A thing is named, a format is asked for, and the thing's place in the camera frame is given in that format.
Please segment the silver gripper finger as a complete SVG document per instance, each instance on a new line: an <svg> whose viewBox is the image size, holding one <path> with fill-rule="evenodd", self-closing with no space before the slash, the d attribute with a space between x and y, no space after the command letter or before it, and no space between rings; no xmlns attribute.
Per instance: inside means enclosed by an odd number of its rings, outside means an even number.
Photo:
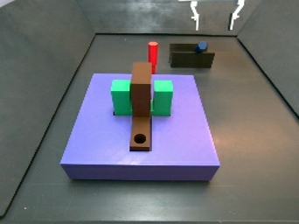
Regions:
<svg viewBox="0 0 299 224"><path fill-rule="evenodd" d="M192 12L191 19L195 21L195 31L197 31L200 27L200 14L196 10L197 1L191 1L189 6L191 6L191 12Z"/></svg>
<svg viewBox="0 0 299 224"><path fill-rule="evenodd" d="M232 13L229 14L229 20L228 20L228 30L232 31L233 30L233 25L235 25L235 21L239 18L239 13L243 9L245 5L245 0L237 0L236 1L236 8L232 11Z"/></svg>

